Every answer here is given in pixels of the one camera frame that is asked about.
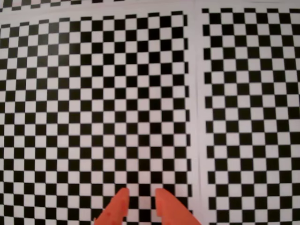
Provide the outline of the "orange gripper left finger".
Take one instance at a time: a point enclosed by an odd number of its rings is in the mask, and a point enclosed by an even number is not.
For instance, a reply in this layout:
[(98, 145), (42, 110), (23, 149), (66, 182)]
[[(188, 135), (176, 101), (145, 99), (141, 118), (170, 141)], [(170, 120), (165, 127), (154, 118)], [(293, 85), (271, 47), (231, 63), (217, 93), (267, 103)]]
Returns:
[(129, 189), (121, 188), (110, 200), (101, 214), (94, 218), (94, 225), (121, 225), (127, 216), (129, 208)]

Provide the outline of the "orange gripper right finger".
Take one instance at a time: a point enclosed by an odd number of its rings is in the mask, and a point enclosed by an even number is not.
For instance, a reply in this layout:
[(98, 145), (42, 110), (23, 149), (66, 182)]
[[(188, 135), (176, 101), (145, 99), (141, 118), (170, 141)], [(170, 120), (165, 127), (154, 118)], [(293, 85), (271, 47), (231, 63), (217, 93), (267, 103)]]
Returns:
[(155, 206), (163, 225), (200, 225), (194, 215), (169, 191), (155, 190)]

